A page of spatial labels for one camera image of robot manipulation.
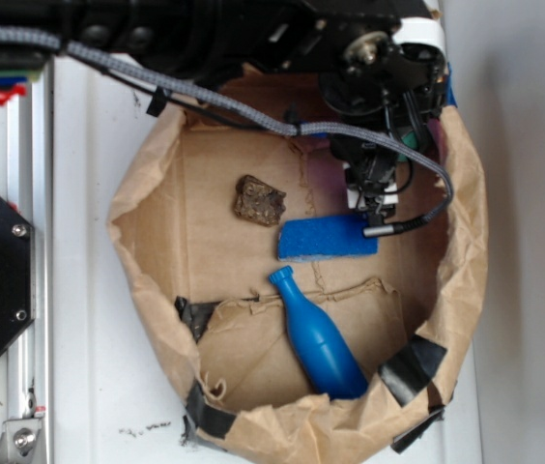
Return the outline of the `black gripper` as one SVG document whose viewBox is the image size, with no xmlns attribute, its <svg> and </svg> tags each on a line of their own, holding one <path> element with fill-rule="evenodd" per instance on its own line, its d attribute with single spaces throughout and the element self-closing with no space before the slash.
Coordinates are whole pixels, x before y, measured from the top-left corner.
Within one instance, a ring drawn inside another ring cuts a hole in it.
<svg viewBox="0 0 545 464">
<path fill-rule="evenodd" d="M 340 69 L 319 75 L 325 103 L 341 121 L 399 139 L 411 130 L 416 149 L 430 144 L 429 119 L 445 103 L 445 54 L 435 45 L 395 43 L 370 33 L 349 46 Z"/>
</svg>

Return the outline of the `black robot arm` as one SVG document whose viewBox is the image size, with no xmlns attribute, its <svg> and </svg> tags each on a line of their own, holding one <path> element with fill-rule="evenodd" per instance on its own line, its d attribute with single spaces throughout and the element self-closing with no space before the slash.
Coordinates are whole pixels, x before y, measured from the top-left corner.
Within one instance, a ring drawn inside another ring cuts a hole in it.
<svg viewBox="0 0 545 464">
<path fill-rule="evenodd" d="M 211 90 L 247 65 L 313 74 L 344 122 L 373 130 L 418 129 L 446 101 L 422 1 L 0 1 L 0 88 L 72 42 Z"/>
</svg>

